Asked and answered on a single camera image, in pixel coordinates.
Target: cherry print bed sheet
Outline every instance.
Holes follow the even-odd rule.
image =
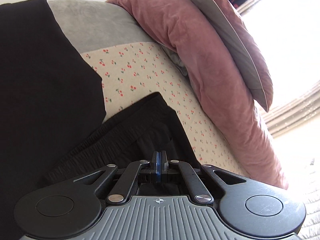
[[[160,45],[140,42],[81,54],[102,77],[107,118],[146,95],[159,91],[183,125],[200,163],[247,173],[234,158],[228,142],[201,109],[191,86]]]

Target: pink velvet cushion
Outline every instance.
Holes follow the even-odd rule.
[[[179,54],[203,110],[251,178],[287,188],[251,93],[221,38],[191,0],[107,2],[123,7],[152,38]]]
[[[265,59],[228,0],[191,0],[206,15],[231,53],[253,98],[268,112],[273,84]]]

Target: bed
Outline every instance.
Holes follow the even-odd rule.
[[[176,111],[200,163],[288,188],[254,104],[266,111],[272,104],[269,70],[228,0],[49,5],[71,44],[102,77],[104,120],[158,91]]]
[[[188,78],[123,8],[95,1],[49,1],[71,44],[102,77],[105,120],[159,91],[184,127],[200,163],[247,176],[228,142],[202,110]]]

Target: black pants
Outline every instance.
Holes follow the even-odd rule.
[[[105,117],[100,76],[46,0],[0,5],[0,239],[19,239],[16,202]]]
[[[161,150],[169,160],[200,166],[176,112],[156,92],[111,117],[64,156],[47,179],[57,183],[107,164],[125,168],[133,161],[151,160],[153,151]]]

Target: gray pillowcase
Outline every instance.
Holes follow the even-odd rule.
[[[268,112],[273,99],[272,80],[266,62],[239,14],[228,0],[191,1],[215,28],[253,98]]]
[[[173,50],[168,49],[164,45],[161,45],[164,52],[167,54],[168,58],[175,64],[175,66],[181,71],[182,75],[187,76],[188,70],[184,63],[182,62],[181,58],[179,57],[178,53],[175,53]]]
[[[120,6],[82,0],[52,0],[48,4],[79,53],[134,42],[155,42]]]

